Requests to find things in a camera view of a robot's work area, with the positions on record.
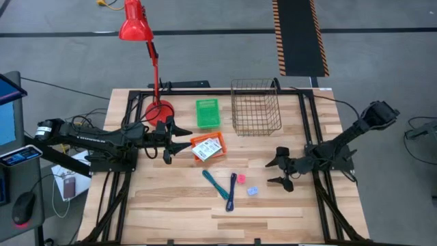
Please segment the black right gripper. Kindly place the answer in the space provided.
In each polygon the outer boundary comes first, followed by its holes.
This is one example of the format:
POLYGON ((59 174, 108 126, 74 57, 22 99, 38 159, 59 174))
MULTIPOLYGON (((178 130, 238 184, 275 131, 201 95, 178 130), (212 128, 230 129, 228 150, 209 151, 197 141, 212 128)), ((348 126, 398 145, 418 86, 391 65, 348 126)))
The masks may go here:
MULTIPOLYGON (((276 165, 279 167, 287 167, 288 174, 306 174, 313 169, 314 159, 309 156, 299 159, 290 159, 289 148, 277 147, 275 157, 267 165, 265 165, 265 167, 272 167, 276 165)), ((271 178, 268 179, 267 182, 280 184, 289 193, 294 190, 293 182, 290 180, 289 176, 271 178)))

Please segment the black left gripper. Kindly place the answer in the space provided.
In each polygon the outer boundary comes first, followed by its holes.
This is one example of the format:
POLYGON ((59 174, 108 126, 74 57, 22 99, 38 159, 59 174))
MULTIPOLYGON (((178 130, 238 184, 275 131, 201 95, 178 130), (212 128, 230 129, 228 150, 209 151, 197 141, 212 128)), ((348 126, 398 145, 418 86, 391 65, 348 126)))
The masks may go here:
POLYGON ((170 165, 171 155, 176 155, 185 148, 191 147, 191 143, 171 143, 170 134, 176 137, 192 135, 192 131, 185 130, 176 126, 174 117, 167 116, 166 123, 158 122, 156 128, 151 132, 145 133, 145 149, 147 148, 164 148, 163 160, 170 165))

